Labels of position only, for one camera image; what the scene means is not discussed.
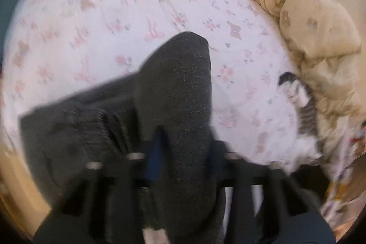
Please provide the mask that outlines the dark grey pants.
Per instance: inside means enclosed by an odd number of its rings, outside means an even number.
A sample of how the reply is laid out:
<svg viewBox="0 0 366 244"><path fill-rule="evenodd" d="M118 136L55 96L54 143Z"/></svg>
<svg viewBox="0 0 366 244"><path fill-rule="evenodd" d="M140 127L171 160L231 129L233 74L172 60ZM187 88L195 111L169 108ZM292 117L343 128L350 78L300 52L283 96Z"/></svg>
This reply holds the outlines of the dark grey pants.
<svg viewBox="0 0 366 244"><path fill-rule="evenodd" d="M87 162L117 162L161 132L167 168L139 193L147 227L171 243L221 243L225 194L207 170L212 82L206 39L183 32L134 74L39 107L20 120L33 181L55 204Z"/></svg>

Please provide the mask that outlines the grey white cat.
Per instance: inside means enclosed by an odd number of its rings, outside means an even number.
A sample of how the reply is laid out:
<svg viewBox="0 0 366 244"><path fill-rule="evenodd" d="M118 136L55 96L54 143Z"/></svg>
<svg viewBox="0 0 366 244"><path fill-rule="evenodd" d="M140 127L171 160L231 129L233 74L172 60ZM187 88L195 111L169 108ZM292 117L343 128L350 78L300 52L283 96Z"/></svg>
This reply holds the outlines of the grey white cat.
<svg viewBox="0 0 366 244"><path fill-rule="evenodd" d="M316 102L311 88L292 72L281 74L278 86L283 88L287 99L296 109L296 166L312 164L322 158L324 142L318 131Z"/></svg>

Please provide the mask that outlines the cream crumpled duvet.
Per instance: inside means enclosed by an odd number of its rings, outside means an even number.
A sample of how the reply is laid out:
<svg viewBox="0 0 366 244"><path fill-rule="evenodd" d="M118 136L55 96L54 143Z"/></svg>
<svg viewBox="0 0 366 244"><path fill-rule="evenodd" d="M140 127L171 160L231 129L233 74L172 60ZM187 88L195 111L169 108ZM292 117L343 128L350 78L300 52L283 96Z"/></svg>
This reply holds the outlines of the cream crumpled duvet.
<svg viewBox="0 0 366 244"><path fill-rule="evenodd" d="M313 91L320 137L333 146L362 105L357 93L361 38L335 0L255 0L279 22L280 32Z"/></svg>

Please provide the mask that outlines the floral white bed sheet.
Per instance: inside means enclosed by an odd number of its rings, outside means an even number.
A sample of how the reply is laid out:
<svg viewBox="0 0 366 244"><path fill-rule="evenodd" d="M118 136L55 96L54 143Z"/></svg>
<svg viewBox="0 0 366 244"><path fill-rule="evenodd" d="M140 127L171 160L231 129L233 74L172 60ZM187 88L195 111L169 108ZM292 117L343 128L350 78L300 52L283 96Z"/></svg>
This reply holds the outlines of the floral white bed sheet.
<svg viewBox="0 0 366 244"><path fill-rule="evenodd" d="M210 46L213 125L259 163L296 167L295 107L277 22L252 0L18 0L4 39L4 127L24 153L20 118L136 71L158 46L193 31Z"/></svg>

